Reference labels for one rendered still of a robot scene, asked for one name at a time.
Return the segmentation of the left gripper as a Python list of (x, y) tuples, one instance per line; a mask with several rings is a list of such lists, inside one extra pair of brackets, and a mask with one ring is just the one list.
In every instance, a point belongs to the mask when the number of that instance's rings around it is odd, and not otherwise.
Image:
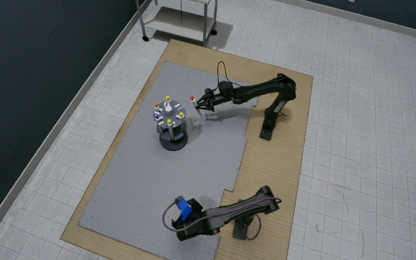
[[(189, 207), (189, 205), (191, 207)], [(172, 226), (176, 229), (177, 225), (184, 224), (193, 221), (196, 217), (200, 216), (199, 214), (202, 213), (203, 207), (194, 199), (185, 200), (184, 198), (177, 202), (177, 205), (181, 209), (181, 215), (179, 218), (174, 221), (172, 220)]]

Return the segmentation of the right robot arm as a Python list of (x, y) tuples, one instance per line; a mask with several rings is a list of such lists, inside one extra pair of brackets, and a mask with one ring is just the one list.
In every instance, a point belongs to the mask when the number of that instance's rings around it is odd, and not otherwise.
[(221, 94), (219, 97), (222, 98), (223, 103), (233, 101), (233, 104), (241, 105), (257, 96), (279, 93), (272, 105), (264, 111), (264, 122), (259, 136), (270, 140), (279, 112), (288, 101), (296, 98), (295, 83), (286, 75), (279, 73), (270, 81), (243, 87), (233, 88), (232, 82), (221, 81), (218, 85)]

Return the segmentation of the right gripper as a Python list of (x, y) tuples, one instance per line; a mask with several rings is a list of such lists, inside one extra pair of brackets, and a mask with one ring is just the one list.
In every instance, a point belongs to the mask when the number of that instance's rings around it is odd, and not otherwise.
[[(207, 111), (213, 111), (215, 112), (214, 106), (222, 104), (222, 98), (219, 97), (221, 94), (214, 95), (214, 92), (209, 92), (212, 96), (208, 97), (206, 94), (203, 95), (196, 103), (198, 106), (195, 107), (195, 109), (203, 109)], [(203, 102), (201, 102), (204, 100)], [(200, 103), (201, 102), (201, 103)], [(206, 106), (206, 107), (202, 107)]]

